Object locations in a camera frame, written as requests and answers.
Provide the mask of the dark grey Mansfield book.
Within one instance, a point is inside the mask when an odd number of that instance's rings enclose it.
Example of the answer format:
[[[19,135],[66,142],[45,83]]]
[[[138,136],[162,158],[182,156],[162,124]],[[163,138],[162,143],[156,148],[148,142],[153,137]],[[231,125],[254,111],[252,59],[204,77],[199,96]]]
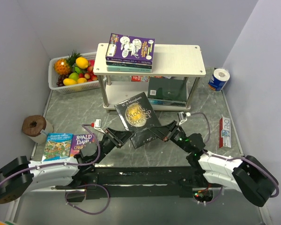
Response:
[[[149,129],[159,127],[161,123],[144,92],[116,104],[115,109],[125,130],[134,132],[130,138],[134,148],[157,138]]]

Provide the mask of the dark green book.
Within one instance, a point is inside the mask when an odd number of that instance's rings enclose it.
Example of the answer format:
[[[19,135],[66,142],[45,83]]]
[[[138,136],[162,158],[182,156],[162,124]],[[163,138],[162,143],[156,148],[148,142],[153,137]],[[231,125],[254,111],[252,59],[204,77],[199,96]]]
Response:
[[[149,99],[185,103],[187,87],[183,80],[151,77],[148,82]]]

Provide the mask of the red 13-Storey Treehouse book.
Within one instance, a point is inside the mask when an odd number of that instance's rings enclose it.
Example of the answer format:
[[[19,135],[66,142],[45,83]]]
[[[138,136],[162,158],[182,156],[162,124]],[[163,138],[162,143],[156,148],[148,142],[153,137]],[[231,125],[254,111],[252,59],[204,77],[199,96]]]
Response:
[[[148,82],[149,76],[132,76],[131,82]]]

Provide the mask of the teal paperback book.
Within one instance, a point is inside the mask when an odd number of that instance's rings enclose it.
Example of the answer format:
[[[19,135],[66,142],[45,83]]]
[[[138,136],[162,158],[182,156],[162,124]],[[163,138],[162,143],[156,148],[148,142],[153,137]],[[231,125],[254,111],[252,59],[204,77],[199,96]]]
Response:
[[[152,73],[152,69],[137,68],[137,67],[119,67],[119,66],[107,66],[107,71]]]

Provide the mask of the Little Women floral book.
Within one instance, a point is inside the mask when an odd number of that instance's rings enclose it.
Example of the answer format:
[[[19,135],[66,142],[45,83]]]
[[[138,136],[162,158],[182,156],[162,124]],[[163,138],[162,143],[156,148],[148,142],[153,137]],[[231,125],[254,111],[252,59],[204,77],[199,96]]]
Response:
[[[123,62],[113,62],[107,61],[107,66],[119,66],[119,67],[131,67],[131,68],[145,68],[152,69],[152,65],[143,65],[143,64],[133,64],[133,63],[123,63]]]

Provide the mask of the purple 52-Storey Treehouse book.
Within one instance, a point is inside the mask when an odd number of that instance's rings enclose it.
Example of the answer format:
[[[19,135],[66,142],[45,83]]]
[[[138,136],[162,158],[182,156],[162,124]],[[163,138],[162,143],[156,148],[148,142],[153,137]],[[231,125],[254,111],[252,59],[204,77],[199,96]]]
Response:
[[[105,58],[107,61],[152,65],[154,49],[154,38],[112,33],[108,42]]]

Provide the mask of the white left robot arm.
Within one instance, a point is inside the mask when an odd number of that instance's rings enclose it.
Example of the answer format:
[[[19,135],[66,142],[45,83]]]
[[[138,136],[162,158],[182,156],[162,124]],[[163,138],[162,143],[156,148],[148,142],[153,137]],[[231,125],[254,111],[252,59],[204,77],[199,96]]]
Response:
[[[115,147],[121,148],[134,131],[107,128],[102,139],[90,143],[73,157],[53,161],[29,161],[20,156],[0,168],[0,204],[12,202],[26,192],[50,186],[78,188],[90,172]]]

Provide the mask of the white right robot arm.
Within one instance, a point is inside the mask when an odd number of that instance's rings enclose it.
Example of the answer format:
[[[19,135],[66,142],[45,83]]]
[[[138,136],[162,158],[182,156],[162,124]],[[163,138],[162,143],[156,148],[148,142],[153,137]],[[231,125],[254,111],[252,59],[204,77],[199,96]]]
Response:
[[[232,188],[258,207],[279,195],[278,180],[255,157],[226,157],[207,151],[201,134],[186,135],[176,121],[149,130],[188,153],[188,163],[199,172],[195,175],[199,186],[210,183]]]

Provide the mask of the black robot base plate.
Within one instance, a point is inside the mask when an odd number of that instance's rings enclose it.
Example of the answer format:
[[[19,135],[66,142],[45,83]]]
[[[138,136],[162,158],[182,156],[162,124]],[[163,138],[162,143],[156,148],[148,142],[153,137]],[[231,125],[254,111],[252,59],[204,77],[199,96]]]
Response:
[[[105,192],[96,185],[104,186],[110,197],[192,197],[194,190],[204,189],[209,183],[201,169],[190,166],[96,167],[56,189],[86,189],[88,200],[105,197]]]

